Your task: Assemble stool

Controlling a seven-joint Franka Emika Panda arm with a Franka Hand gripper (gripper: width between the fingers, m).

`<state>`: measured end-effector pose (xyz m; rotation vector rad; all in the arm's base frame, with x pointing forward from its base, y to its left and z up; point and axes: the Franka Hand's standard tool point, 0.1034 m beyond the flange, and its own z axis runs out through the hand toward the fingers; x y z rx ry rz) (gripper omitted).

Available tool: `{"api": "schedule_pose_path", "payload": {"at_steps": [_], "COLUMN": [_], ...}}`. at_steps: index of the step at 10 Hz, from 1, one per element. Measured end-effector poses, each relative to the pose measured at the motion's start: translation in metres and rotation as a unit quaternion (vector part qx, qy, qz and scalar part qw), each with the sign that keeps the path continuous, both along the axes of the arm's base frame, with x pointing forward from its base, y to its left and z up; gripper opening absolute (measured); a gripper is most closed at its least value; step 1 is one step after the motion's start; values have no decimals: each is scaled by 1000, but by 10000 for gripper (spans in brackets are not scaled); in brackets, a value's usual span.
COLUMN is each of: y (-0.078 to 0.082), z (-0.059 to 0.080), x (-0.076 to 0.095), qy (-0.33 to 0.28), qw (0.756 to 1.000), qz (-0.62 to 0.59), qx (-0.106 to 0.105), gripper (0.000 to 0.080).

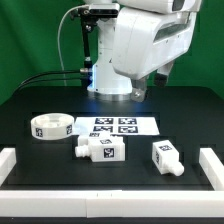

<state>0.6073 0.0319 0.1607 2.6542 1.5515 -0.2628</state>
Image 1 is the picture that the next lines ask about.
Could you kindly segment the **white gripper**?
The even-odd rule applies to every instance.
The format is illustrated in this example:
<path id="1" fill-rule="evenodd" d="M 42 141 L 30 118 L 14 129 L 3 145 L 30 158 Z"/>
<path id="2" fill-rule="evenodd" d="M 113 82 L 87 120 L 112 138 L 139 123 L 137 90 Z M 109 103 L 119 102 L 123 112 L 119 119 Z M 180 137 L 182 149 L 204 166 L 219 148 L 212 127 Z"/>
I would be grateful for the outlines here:
<path id="1" fill-rule="evenodd" d="M 124 7 L 115 26 L 112 66 L 129 77 L 131 99 L 143 101 L 147 82 L 143 78 L 157 70 L 154 84 L 165 87 L 174 61 L 190 47 L 196 14 L 158 14 Z"/>

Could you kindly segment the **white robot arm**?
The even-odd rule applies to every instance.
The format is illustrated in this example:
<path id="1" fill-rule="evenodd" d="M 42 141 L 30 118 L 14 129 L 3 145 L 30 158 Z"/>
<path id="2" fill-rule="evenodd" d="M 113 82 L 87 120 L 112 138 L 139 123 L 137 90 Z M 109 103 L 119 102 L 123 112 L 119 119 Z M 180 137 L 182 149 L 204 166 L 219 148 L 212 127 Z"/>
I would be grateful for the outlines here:
<path id="1" fill-rule="evenodd" d="M 190 47 L 202 0 L 84 0 L 98 26 L 91 95 L 142 102 L 147 78 L 164 86 Z"/>

